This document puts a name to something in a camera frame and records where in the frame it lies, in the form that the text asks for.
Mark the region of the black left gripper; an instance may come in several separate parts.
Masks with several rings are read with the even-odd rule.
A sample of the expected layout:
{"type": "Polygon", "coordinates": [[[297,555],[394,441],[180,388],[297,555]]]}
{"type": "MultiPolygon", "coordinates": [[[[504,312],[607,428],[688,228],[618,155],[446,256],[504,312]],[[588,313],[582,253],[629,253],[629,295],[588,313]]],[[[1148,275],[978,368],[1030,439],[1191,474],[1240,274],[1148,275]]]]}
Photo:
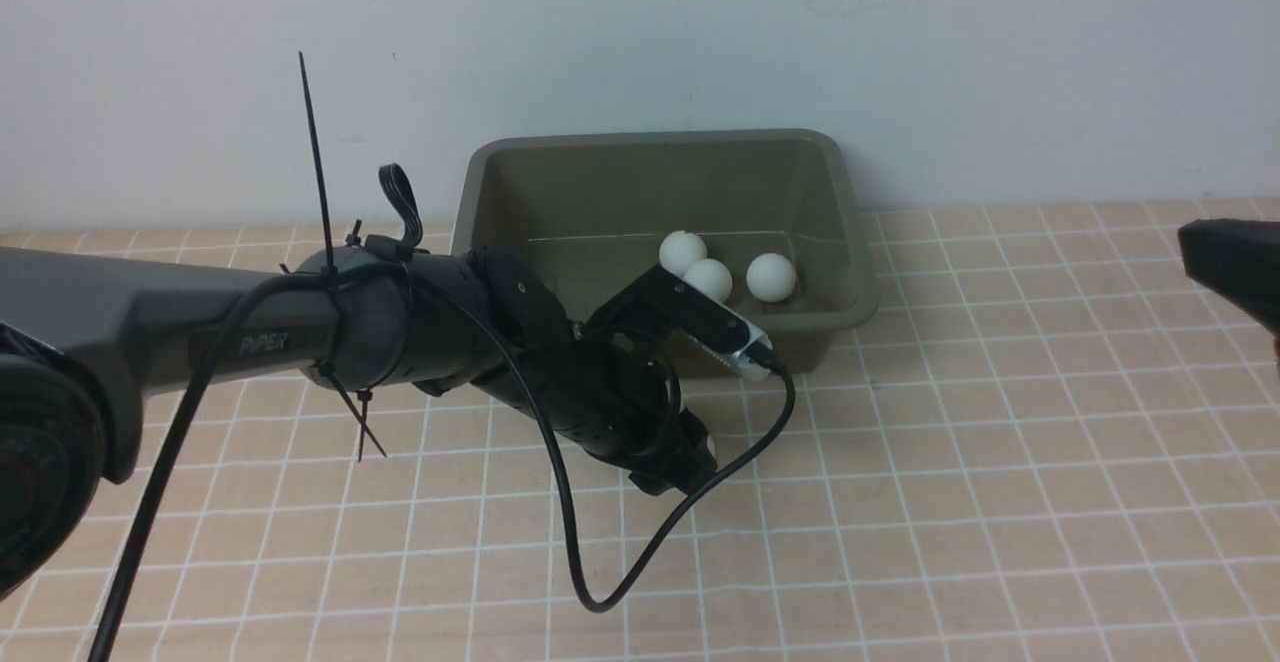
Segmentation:
{"type": "Polygon", "coordinates": [[[532,323],[509,338],[518,362],[502,360],[471,383],[590,456],[632,471],[646,496],[691,496],[718,471],[704,447],[705,424],[669,396],[669,366],[632,352],[627,337],[608,338],[572,323],[532,323]],[[655,472],[655,478],[643,472],[655,472]]]}

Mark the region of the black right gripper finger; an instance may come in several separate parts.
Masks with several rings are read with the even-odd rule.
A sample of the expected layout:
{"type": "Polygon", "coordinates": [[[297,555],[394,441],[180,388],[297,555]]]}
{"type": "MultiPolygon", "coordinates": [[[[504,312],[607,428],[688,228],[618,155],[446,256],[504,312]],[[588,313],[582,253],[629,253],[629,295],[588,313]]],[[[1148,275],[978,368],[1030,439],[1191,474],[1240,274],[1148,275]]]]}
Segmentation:
{"type": "Polygon", "coordinates": [[[1279,337],[1279,223],[1199,219],[1178,230],[1185,275],[1279,337]]]}

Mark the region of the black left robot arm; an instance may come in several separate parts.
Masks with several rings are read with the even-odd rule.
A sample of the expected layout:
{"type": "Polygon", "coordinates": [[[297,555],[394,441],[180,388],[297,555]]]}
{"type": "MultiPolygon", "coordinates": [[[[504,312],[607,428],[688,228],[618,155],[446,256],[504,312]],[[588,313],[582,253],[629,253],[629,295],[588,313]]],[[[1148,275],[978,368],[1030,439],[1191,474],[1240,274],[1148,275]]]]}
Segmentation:
{"type": "Polygon", "coordinates": [[[4,595],[65,543],[101,480],[132,475],[146,401],[201,379],[472,385],[543,414],[650,496],[714,475],[705,428],[653,356],[672,330],[717,352],[744,343],[727,309],[653,266],[576,323],[513,248],[428,252],[402,166],[379,181],[404,236],[352,234],[293,271],[3,248],[4,595]]]}

